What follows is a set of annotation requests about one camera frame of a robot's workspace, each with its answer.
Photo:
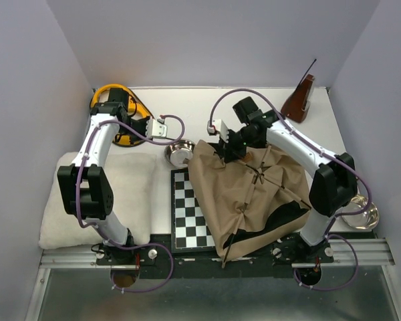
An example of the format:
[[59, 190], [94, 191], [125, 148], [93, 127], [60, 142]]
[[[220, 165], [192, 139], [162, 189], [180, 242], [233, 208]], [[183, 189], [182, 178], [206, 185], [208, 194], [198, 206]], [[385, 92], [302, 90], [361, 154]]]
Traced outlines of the beige fabric pet tent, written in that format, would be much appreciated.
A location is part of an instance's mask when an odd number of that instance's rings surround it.
[[222, 261], [232, 234], [227, 262], [305, 225], [311, 213], [305, 170], [286, 152], [270, 144], [225, 163], [216, 148], [198, 141], [188, 173]]

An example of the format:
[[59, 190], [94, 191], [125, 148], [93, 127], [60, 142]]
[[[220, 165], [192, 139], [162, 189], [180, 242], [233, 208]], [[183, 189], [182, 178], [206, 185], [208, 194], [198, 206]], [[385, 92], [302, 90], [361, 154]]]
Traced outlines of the black tent pole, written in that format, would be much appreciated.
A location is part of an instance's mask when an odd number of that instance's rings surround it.
[[224, 258], [223, 258], [223, 264], [222, 264], [223, 266], [226, 265], [227, 258], [228, 258], [228, 255], [229, 255], [231, 246], [232, 246], [232, 244], [233, 244], [234, 238], [235, 238], [235, 234], [232, 234], [232, 235], [230, 236], [230, 238], [229, 238], [229, 242], [228, 242], [228, 244], [227, 244], [226, 252], [225, 252], [225, 255], [224, 255]]
[[300, 83], [302, 83], [302, 81], [304, 81], [304, 79], [306, 79], [307, 75], [309, 74], [310, 70], [312, 69], [312, 67], [315, 65], [316, 62], [317, 62], [317, 58], [314, 58], [313, 61], [310, 63], [309, 67], [306, 69], [304, 75], [300, 79]]

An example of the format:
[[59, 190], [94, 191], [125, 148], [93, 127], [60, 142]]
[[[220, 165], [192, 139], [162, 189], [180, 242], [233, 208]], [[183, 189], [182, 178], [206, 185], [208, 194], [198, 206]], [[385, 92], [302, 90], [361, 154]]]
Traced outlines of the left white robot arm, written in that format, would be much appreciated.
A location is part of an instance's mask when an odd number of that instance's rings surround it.
[[73, 215], [82, 229], [94, 229], [120, 264], [130, 263], [137, 247], [131, 231], [113, 212], [114, 194], [104, 166], [113, 142], [126, 136], [129, 145], [137, 145], [148, 137], [147, 124], [153, 117], [141, 106], [133, 91], [123, 85], [109, 84], [96, 90], [81, 150], [70, 165], [57, 170], [65, 212]]

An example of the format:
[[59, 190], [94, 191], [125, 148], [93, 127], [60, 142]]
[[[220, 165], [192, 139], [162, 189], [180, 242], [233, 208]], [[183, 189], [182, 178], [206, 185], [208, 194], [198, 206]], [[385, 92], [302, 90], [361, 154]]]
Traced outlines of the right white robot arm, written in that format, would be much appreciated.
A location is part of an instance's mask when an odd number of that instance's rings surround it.
[[357, 193], [354, 160], [348, 153], [332, 154], [306, 135], [296, 131], [277, 111], [263, 112], [251, 97], [233, 106], [243, 127], [235, 132], [219, 119], [210, 118], [207, 132], [220, 138], [226, 162], [244, 157], [247, 147], [262, 148], [272, 144], [286, 152], [312, 178], [309, 191], [311, 213], [294, 245], [296, 258], [311, 261], [331, 227], [332, 220]]

